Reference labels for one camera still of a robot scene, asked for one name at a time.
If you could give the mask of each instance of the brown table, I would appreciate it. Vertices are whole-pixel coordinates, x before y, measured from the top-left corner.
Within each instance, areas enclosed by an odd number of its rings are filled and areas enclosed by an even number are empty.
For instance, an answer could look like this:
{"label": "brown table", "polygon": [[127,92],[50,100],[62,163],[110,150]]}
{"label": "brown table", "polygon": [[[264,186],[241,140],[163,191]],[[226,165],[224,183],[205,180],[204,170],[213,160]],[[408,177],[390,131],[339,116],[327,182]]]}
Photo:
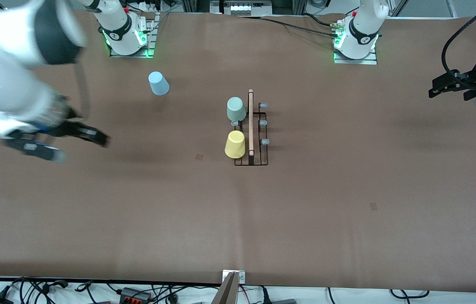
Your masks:
{"label": "brown table", "polygon": [[[171,14],[151,60],[108,58],[79,16],[88,123],[111,144],[58,139],[65,164],[0,145],[0,275],[218,282],[234,268],[253,285],[476,292],[476,107],[427,98],[464,20],[388,20],[379,65],[363,66],[334,64],[330,38],[211,14]],[[476,25],[448,62],[474,65]],[[37,74],[78,108],[71,66]],[[269,104],[267,167],[223,152],[226,100],[248,89]]]}

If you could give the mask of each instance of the teal cup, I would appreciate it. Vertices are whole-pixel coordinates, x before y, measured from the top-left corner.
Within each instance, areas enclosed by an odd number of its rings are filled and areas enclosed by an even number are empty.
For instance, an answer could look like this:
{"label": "teal cup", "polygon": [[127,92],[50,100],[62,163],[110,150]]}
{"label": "teal cup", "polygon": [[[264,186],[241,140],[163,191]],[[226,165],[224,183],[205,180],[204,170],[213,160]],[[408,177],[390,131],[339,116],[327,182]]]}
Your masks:
{"label": "teal cup", "polygon": [[230,121],[243,121],[246,118],[246,108],[240,98],[230,98],[227,102],[227,117]]}

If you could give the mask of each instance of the yellow cup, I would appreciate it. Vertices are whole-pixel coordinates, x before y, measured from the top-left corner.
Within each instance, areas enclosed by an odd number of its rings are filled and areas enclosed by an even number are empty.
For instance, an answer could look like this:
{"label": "yellow cup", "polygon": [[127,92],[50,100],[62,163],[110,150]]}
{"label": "yellow cup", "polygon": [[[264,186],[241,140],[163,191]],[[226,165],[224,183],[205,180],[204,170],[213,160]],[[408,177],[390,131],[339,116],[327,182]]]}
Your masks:
{"label": "yellow cup", "polygon": [[246,137],[240,131],[232,131],[227,137],[225,154],[230,158],[241,158],[246,153]]}

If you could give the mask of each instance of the wooden stick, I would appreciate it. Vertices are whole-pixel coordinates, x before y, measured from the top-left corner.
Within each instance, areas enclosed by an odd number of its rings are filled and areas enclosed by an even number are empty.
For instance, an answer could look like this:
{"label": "wooden stick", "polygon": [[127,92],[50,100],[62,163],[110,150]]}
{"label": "wooden stick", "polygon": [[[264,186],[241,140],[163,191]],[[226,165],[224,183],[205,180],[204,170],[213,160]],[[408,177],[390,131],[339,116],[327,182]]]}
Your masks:
{"label": "wooden stick", "polygon": [[248,93],[248,116],[249,116],[249,164],[253,164],[255,159],[255,147],[253,146],[253,90],[249,89]]}

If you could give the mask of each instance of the light blue cup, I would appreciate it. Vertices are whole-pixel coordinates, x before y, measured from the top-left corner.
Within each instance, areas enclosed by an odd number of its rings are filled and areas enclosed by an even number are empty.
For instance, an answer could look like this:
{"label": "light blue cup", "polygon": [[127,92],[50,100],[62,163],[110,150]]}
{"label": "light blue cup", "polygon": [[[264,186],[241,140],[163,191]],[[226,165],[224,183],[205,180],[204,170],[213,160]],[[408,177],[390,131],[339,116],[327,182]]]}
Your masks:
{"label": "light blue cup", "polygon": [[169,83],[167,82],[167,79],[163,77],[162,73],[157,71],[151,72],[148,76],[148,81],[150,81],[151,91],[154,94],[161,96],[169,92]]}
{"label": "light blue cup", "polygon": [[227,117],[230,121],[243,121],[246,118],[247,111],[240,98],[230,98],[227,102]]}

